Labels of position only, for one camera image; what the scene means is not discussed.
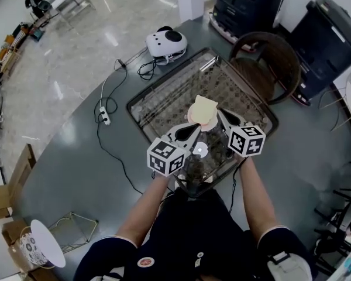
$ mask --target black cable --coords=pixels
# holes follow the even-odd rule
[[[233,173],[232,203],[231,203],[231,205],[230,205],[229,213],[232,213],[233,205],[234,205],[234,193],[235,193],[235,187],[236,187],[235,174],[236,174],[236,172],[240,169],[240,167],[242,167],[242,165],[245,163],[245,161],[247,160],[247,158],[248,158],[248,157],[244,158],[244,159],[238,164],[238,166],[235,168],[235,171],[234,171],[234,173]]]
[[[126,65],[132,63],[134,60],[136,60],[139,56],[141,56],[144,52],[148,51],[148,47],[146,47],[142,52],[140,52],[136,57],[132,57],[131,59],[128,59],[127,62],[125,63]]]
[[[152,64],[152,68],[151,68],[150,70],[148,70],[148,71],[142,73],[142,72],[141,72],[142,68],[144,68],[144,67],[146,67],[146,66],[148,66],[148,65],[150,65],[150,64]],[[154,59],[154,60],[150,61],[149,63],[142,64],[142,65],[139,67],[137,73],[138,73],[138,75],[140,76],[141,79],[144,79],[144,80],[151,80],[152,77],[153,77],[153,75],[154,75],[154,69],[156,68],[156,66],[157,66],[157,61]]]
[[[146,47],[146,48],[145,48],[143,51],[141,51],[138,55],[136,55],[136,56],[134,55],[133,57],[129,58],[129,59],[126,61],[125,65],[126,65],[126,66],[129,65],[130,63],[132,63],[134,60],[136,60],[138,57],[140,57],[143,53],[145,53],[145,52],[147,52],[147,51],[148,51],[148,47]],[[116,59],[115,65],[114,65],[115,71],[119,71],[120,69],[123,68],[122,66],[119,67],[119,68],[116,68],[117,61],[118,61],[118,59]]]
[[[60,13],[58,12],[57,14],[55,14],[54,16],[52,16],[52,17],[49,17],[48,18],[48,20],[50,20],[50,19],[53,19],[55,16],[58,16]]]
[[[128,77],[128,70],[127,70],[127,68],[125,68],[125,78],[111,91],[111,93],[108,95],[108,97],[106,98],[106,101],[105,101],[105,109],[106,109],[106,113],[108,114],[108,115],[111,115],[111,114],[114,114],[116,111],[117,111],[117,109],[118,109],[118,105],[117,105],[117,102],[116,102],[116,100],[114,100],[111,96],[113,95],[113,93],[115,92],[115,90],[117,90],[117,88],[119,88],[124,82],[125,82],[125,80],[127,79],[127,77]],[[115,103],[115,105],[116,105],[116,108],[113,110],[113,111],[108,111],[108,101],[109,100],[113,100],[113,102]]]
[[[173,193],[173,194],[175,194],[175,191],[174,190],[172,190],[172,189],[170,189],[170,187],[169,186],[167,186],[167,188]]]
[[[129,183],[131,184],[131,186],[133,187],[133,189],[134,189],[135,191],[137,191],[138,193],[143,194],[140,190],[138,190],[138,189],[134,186],[133,182],[132,182],[131,179],[129,178],[129,176],[128,176],[127,172],[126,172],[125,164],[123,163],[123,161],[122,161],[120,158],[118,158],[117,156],[113,155],[113,154],[112,154],[111,152],[109,152],[108,150],[106,150],[106,149],[103,147],[103,145],[101,144],[101,139],[100,139],[100,136],[99,136],[99,127],[100,127],[100,124],[101,124],[101,123],[102,123],[102,121],[98,123],[98,128],[97,128],[97,137],[98,137],[98,140],[99,140],[100,148],[101,148],[102,150],[106,151],[107,154],[109,154],[110,156],[112,156],[114,159],[118,160],[118,161],[121,163],[121,166],[122,166],[122,169],[123,169],[123,173],[125,174],[125,177],[126,177],[127,180],[129,181]]]
[[[102,145],[102,143],[101,143],[101,138],[100,138],[100,135],[99,135],[100,124],[102,124],[103,121],[101,121],[101,120],[99,119],[101,113],[100,113],[100,112],[97,113],[97,111],[96,111],[97,106],[99,105],[99,103],[100,103],[101,101],[105,100],[105,109],[106,109],[106,112],[107,112],[108,114],[114,114],[114,113],[117,111],[117,109],[118,109],[118,104],[117,104],[116,100],[114,100],[111,96],[113,95],[113,93],[115,92],[115,90],[117,90],[117,88],[119,88],[119,87],[125,82],[125,80],[126,80],[127,77],[128,77],[128,70],[127,70],[126,66],[124,67],[124,69],[125,69],[125,77],[123,78],[123,80],[111,91],[111,93],[110,93],[107,97],[102,97],[102,98],[100,98],[100,99],[97,101],[97,103],[96,103],[96,105],[95,105],[95,108],[94,108],[94,119],[95,119],[95,122],[98,124],[98,127],[97,127],[97,137],[98,137],[98,141],[99,141],[99,146],[100,146],[100,148],[101,148],[103,151],[105,151],[108,155],[112,156],[114,159],[116,159],[117,161],[119,161],[119,162],[121,163],[121,166],[122,166],[122,169],[123,169],[123,173],[125,174],[125,177],[126,177],[127,180],[129,181],[129,183],[130,183],[130,185],[132,186],[132,188],[133,188],[135,191],[137,191],[138,193],[143,194],[140,190],[138,190],[138,189],[134,186],[133,182],[132,182],[131,179],[129,178],[129,176],[128,176],[127,172],[126,172],[125,164],[123,163],[123,161],[122,161],[119,157],[113,155],[111,152],[109,152],[107,149],[105,149],[105,148],[103,147],[103,145]],[[112,110],[112,111],[110,111],[110,112],[108,111],[108,101],[109,101],[109,100],[113,101],[113,103],[115,104],[115,109]]]

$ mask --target power strip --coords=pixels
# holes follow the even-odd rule
[[[104,106],[102,106],[100,108],[100,114],[101,117],[103,118],[103,122],[105,125],[110,125],[111,124],[111,120],[109,119],[108,113],[106,112],[106,109]]]

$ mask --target white cable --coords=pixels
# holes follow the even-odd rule
[[[166,66],[167,64],[169,64],[169,55],[165,55],[165,60],[157,61],[156,64],[158,66]]]
[[[108,80],[108,78],[106,78],[106,79],[104,80],[103,86],[101,87],[100,108],[102,107],[102,106],[101,106],[101,100],[103,99],[104,85],[105,85],[105,83],[106,83],[107,80]]]

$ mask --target tray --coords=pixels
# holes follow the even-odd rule
[[[210,48],[201,50],[147,87],[127,104],[127,109],[152,142],[173,126],[187,122],[187,111],[198,94],[218,102],[218,108],[231,110],[258,125],[267,138],[278,127],[278,119],[256,91]],[[211,131],[201,132],[197,142],[207,144],[208,154],[204,158],[191,155],[176,173],[176,180],[190,197],[198,197],[218,184],[237,165],[228,153],[228,139],[220,122]]]

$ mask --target shiny floor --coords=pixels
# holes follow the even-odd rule
[[[70,114],[113,72],[116,59],[135,55],[159,27],[180,24],[177,0],[92,3],[96,10],[85,8],[70,19],[73,28],[55,17],[39,43],[27,40],[3,83],[0,157],[6,179],[25,143],[39,158]]]

